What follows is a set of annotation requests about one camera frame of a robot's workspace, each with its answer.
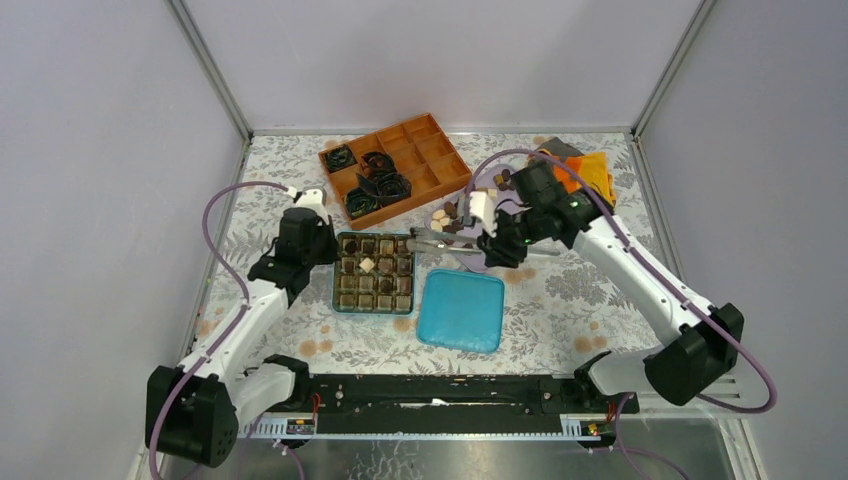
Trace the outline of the teal chocolate box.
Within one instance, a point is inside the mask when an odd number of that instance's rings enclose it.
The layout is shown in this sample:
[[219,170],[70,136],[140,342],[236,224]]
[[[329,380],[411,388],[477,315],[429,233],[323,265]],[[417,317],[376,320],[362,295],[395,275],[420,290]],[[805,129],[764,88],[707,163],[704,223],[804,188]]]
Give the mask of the teal chocolate box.
[[416,268],[411,239],[409,233],[339,233],[332,309],[341,314],[411,314]]

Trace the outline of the metal serving tongs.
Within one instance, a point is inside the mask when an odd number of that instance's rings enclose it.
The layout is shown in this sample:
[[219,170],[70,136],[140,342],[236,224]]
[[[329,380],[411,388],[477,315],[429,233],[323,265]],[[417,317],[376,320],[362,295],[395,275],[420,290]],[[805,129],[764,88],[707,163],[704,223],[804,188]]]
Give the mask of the metal serving tongs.
[[478,255],[482,251],[477,239],[453,233],[428,230],[421,227],[410,229],[407,249],[428,254]]

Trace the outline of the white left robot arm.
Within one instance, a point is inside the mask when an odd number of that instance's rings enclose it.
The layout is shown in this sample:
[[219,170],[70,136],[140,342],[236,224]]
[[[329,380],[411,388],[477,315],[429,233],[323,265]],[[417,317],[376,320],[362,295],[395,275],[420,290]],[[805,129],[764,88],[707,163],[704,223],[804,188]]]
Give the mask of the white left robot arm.
[[270,407],[296,411],[309,401],[307,363],[272,355],[240,374],[255,344],[309,284],[316,266],[338,258],[332,221],[322,207],[287,209],[271,248],[250,268],[245,300],[175,367],[159,366],[147,382],[145,444],[215,468],[239,432]]

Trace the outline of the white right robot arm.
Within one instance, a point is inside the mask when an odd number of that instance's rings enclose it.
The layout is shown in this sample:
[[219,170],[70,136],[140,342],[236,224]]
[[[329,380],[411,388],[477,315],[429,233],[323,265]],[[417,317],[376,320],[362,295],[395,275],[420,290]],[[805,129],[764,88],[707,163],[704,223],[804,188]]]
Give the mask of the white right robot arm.
[[595,190],[567,192],[546,162],[512,179],[522,210],[499,209],[480,191],[471,192],[461,208],[482,227],[477,245],[486,265],[515,268],[531,245],[560,242],[611,280],[659,341],[646,350],[599,354],[578,368],[573,396],[579,407],[597,412],[613,395],[649,391],[683,406],[735,366],[733,345],[744,325],[735,306],[717,308],[689,290],[618,223]]

